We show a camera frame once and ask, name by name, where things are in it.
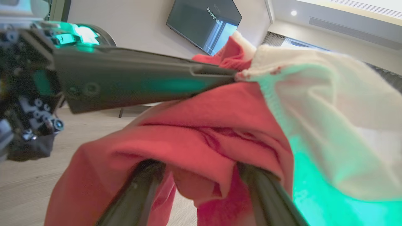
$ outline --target white wall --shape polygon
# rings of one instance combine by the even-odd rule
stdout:
[[[234,0],[242,15],[238,31],[259,45],[270,25],[264,0]],[[174,0],[75,0],[68,22],[103,28],[120,47],[191,58],[200,49],[166,26]]]
[[[353,40],[315,30],[309,27],[276,20],[268,31],[306,42],[331,51],[346,53],[359,60],[402,74],[402,57],[380,47],[368,45],[365,41]]]

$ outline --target wall-mounted tv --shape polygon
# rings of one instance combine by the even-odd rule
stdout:
[[[226,44],[241,20],[233,0],[175,0],[166,25],[214,55]]]

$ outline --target ceiling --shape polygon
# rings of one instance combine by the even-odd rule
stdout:
[[[359,5],[351,0],[268,0],[272,4],[274,17],[271,18],[308,26],[334,35],[350,39],[360,39],[368,45],[402,55],[402,13],[383,9],[385,13],[394,13],[392,16],[374,13],[377,10],[363,10],[366,5]],[[343,2],[349,6],[336,4]],[[382,4],[376,7],[389,7]]]

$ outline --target towel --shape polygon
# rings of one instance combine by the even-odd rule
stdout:
[[[310,226],[400,225],[402,96],[380,75],[347,55],[262,45],[236,79],[260,85],[288,138]]]
[[[216,56],[194,60],[242,71],[252,54],[240,34]],[[57,182],[45,226],[93,225],[136,166],[167,164],[149,226],[166,225],[175,189],[194,200],[199,226],[253,226],[237,162],[273,172],[292,195],[293,155],[257,83],[239,82],[151,108],[124,129],[83,144]]]

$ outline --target red cloth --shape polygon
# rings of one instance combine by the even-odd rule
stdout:
[[[249,66],[242,54],[230,39],[216,56],[194,59],[242,70]],[[45,226],[93,225],[138,163],[149,158],[167,164],[149,226],[167,224],[175,185],[194,200],[199,226],[255,225],[237,161],[274,172],[291,194],[293,155],[257,83],[230,84],[168,104],[83,144],[53,190]]]

